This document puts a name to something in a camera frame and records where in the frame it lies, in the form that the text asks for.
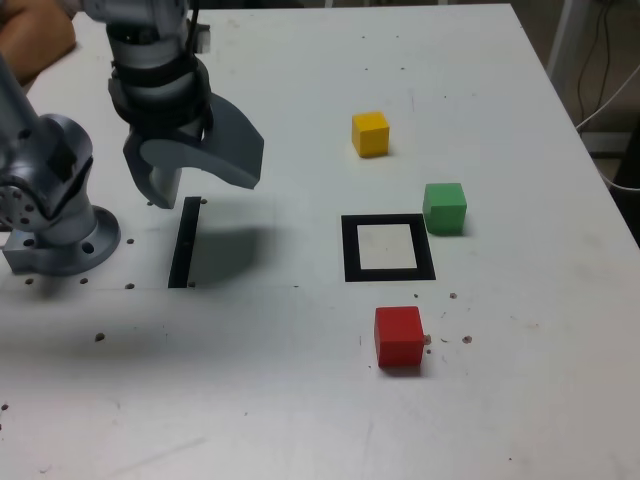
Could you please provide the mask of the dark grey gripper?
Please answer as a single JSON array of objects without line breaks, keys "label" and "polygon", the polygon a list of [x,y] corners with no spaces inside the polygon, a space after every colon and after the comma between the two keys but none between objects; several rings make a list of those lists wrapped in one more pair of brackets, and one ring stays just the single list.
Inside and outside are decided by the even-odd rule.
[{"label": "dark grey gripper", "polygon": [[136,187],[158,208],[174,208],[178,169],[199,169],[249,190],[260,181],[264,139],[250,120],[216,94],[208,114],[186,123],[146,116],[131,126],[124,157]]}]

